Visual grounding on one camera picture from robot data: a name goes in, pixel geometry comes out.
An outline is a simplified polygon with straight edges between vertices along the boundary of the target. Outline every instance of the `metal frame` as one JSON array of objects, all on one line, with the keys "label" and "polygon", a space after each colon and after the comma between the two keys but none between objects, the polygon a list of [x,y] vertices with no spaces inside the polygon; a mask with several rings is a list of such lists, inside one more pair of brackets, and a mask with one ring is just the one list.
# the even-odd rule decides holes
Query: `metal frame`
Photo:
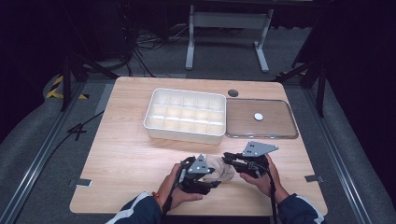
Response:
[{"label": "metal frame", "polygon": [[259,41],[254,42],[257,58],[264,73],[269,71],[265,60],[262,46],[268,33],[274,11],[269,9],[266,14],[245,14],[245,13],[218,13],[218,12],[195,12],[194,6],[190,6],[189,31],[190,39],[187,48],[186,69],[191,70],[194,59],[194,28],[195,27],[223,27],[223,28],[244,28],[261,29],[262,35]]}]

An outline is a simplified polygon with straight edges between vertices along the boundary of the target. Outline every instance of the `white plastic tray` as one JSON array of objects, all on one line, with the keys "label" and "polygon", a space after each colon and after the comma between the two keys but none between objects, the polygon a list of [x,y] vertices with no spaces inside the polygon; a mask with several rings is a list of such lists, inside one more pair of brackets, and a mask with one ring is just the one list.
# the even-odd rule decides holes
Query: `white plastic tray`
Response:
[{"label": "white plastic tray", "polygon": [[144,126],[153,138],[219,144],[226,131],[226,101],[221,94],[159,88]]}]

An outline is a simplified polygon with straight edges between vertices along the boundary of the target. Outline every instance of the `wrist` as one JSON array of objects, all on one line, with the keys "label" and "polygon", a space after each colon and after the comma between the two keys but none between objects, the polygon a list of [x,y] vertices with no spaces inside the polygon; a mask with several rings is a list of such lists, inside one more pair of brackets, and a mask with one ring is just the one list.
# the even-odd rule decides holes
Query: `wrist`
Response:
[{"label": "wrist", "polygon": [[275,191],[276,204],[282,203],[283,200],[285,200],[289,196],[290,195],[288,194],[288,192],[281,185],[276,186],[276,191]]},{"label": "wrist", "polygon": [[160,200],[160,194],[158,194],[157,192],[152,192],[151,193],[152,197],[155,198],[155,201],[157,201],[157,204],[160,206],[161,209],[161,213],[163,213],[163,203]]}]

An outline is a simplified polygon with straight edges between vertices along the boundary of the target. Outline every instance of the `metal stand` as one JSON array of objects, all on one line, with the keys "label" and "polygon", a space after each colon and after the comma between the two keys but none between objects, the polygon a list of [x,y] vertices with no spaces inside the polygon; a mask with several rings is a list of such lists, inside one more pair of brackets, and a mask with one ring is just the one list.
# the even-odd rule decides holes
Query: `metal stand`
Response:
[{"label": "metal stand", "polygon": [[318,92],[317,92],[317,111],[323,118],[323,99],[324,90],[326,84],[326,71],[322,62],[305,63],[289,71],[288,73],[282,73],[280,77],[272,80],[273,82],[283,82],[291,77],[297,76],[306,70],[305,76],[300,81],[300,85],[303,89],[310,89],[314,85],[315,81],[318,80]]},{"label": "metal stand", "polygon": [[217,13],[217,12],[195,12],[194,6],[190,6],[190,40],[187,48],[186,69],[191,70],[194,58],[194,27],[222,27],[222,28],[245,28],[261,29],[260,41],[255,41],[254,46],[260,67],[264,73],[269,71],[265,61],[262,45],[267,36],[274,11],[268,10],[267,14],[244,14],[244,13]]},{"label": "metal stand", "polygon": [[77,82],[85,82],[88,79],[88,74],[83,64],[86,63],[92,68],[100,71],[104,75],[110,78],[117,78],[118,75],[106,70],[103,66],[93,62],[80,54],[76,50],[76,46],[73,43],[73,33],[70,32],[73,24],[69,18],[66,9],[64,8],[63,1],[41,1],[41,5],[47,14],[49,24],[58,33],[61,49],[64,53],[63,61],[63,76],[64,76],[64,104],[61,111],[65,111],[71,101],[71,76],[72,74],[76,78]]}]

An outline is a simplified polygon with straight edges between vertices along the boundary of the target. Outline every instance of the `sleeve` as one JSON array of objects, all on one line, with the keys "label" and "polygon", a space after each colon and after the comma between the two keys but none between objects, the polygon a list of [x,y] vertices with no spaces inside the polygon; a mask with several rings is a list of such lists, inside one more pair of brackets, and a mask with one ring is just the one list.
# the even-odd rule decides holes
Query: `sleeve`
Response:
[{"label": "sleeve", "polygon": [[142,192],[125,204],[106,224],[159,224],[161,216],[157,200],[147,192]]},{"label": "sleeve", "polygon": [[278,206],[282,224],[326,224],[324,216],[311,203],[297,194],[292,194]]}]

